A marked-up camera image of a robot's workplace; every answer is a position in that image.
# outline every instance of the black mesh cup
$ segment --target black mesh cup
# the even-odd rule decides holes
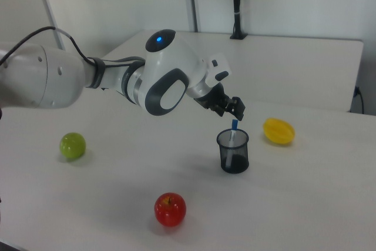
[[[231,129],[220,132],[217,136],[221,167],[227,173],[242,173],[248,166],[248,134],[237,129],[231,140]]]

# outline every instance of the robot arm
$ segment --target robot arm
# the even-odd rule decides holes
[[[0,43],[0,58],[13,44]],[[25,43],[0,65],[0,108],[64,108],[84,87],[114,89],[152,115],[171,112],[185,93],[220,116],[243,118],[240,98],[230,99],[220,81],[231,74],[223,55],[208,60],[172,30],[162,30],[146,42],[146,60],[105,65],[102,60]]]

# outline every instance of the blue marker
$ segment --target blue marker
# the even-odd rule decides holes
[[[234,147],[234,139],[235,139],[235,134],[236,134],[236,130],[237,130],[237,122],[238,122],[237,120],[233,119],[233,123],[231,125],[231,135],[230,135],[230,141],[229,141],[229,147],[230,148]],[[229,149],[229,151],[227,151],[226,168],[231,167],[231,162],[233,160],[233,154],[234,154],[234,150]]]

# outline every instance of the black pole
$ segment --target black pole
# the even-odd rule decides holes
[[[241,32],[240,27],[240,0],[234,0],[234,31],[233,35],[230,37],[231,39],[244,39],[247,34]]]

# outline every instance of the yellow lemon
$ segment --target yellow lemon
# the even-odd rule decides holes
[[[295,137],[294,128],[289,123],[276,118],[268,118],[263,128],[266,137],[274,143],[287,144]]]

